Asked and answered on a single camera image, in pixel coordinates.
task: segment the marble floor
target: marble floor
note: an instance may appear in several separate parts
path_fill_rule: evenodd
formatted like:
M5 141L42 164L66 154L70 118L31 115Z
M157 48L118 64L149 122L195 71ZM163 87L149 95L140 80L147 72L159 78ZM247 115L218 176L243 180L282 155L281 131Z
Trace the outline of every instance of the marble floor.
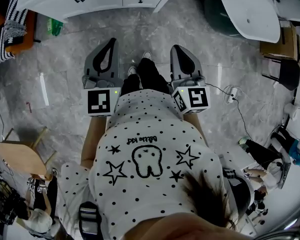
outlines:
M38 150L45 161L58 152L52 166L80 161L90 118L82 108L81 77L87 55L111 37L119 42L121 77L144 51L151 51L160 73L170 80L170 49L179 44L201 62L207 82L242 89L239 108L252 138L264 144L284 119L283 107L292 93L261 76L278 73L278 65L262 59L257 41L232 38L215 32L205 20L198 0L169 0L157 14L148 8L113 9L75 16L58 37L48 36L47 18L38 16L36 38L42 40L15 59L0 64L0 112L4 135L14 128L13 139L33 140L43 126L49 131ZM40 77L44 78L49 106L45 105ZM200 113L209 146L226 152L246 136L237 103L224 104L221 92L211 87L211 109ZM0 120L0 141L2 124ZM4 178L24 195L29 175L14 172Z

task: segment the star print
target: star print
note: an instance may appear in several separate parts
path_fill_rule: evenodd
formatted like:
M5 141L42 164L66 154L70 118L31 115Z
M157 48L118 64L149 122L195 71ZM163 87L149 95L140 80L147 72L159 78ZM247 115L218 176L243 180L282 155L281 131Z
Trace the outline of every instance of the star print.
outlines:
M176 163L176 165L180 165L180 164L186 164L190 169L192 169L192 166L194 165L193 163L191 163L191 161L198 159L198 156L194 156L190 154L190 148L191 146L189 146L189 148L186 150L186 152L181 152L181 151L175 151L178 153L178 155L181 157L180 160Z
M108 164L110 165L110 171L104 174L103 176L112 177L113 186L115 185L118 177L127 178L127 176L121 172L122 166L124 165L124 161L118 166L114 166L111 162L108 162Z
M112 152L112 155L114 155L115 153L119 153L121 151L121 150L119 150L119 147L120 147L120 145L116 146L116 147L111 145L111 149L108 151Z
M177 173L172 172L172 176L169 177L169 179L175 179L175 182L178 182L178 179L183 179L183 177L180 176L181 171L178 171Z

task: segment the wooden seat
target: wooden seat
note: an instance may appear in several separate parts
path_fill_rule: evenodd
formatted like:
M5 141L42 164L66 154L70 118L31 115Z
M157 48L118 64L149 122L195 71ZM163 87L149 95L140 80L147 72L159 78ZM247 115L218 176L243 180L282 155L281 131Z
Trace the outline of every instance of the wooden seat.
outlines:
M44 127L35 142L27 141L9 141L7 140L13 128L9 131L5 139L0 142L0 156L14 170L20 173L28 173L35 179L52 180L52 175L47 173L46 165L56 155L56 151L44 162L38 154L36 147L47 132Z

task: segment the black chair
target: black chair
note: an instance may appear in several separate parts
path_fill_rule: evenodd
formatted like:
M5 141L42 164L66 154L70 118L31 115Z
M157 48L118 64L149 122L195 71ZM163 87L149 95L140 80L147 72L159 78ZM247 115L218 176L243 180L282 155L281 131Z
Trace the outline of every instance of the black chair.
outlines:
M272 60L281 64L279 78L272 75L262 75L266 78L279 82L279 84L283 85L290 91L296 89L300 82L300 67L298 62L293 59Z

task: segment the blue shirt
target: blue shirt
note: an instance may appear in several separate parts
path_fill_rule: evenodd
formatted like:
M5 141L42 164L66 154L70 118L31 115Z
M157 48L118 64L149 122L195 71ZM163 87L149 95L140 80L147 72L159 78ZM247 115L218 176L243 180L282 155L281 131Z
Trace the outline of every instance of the blue shirt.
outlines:
M299 140L297 140L297 139L293 142L293 144L289 150L289 156L293 158L293 160L295 161L295 164L297 166L300 166L300 153L298 153L298 150L297 150L298 143L299 143Z

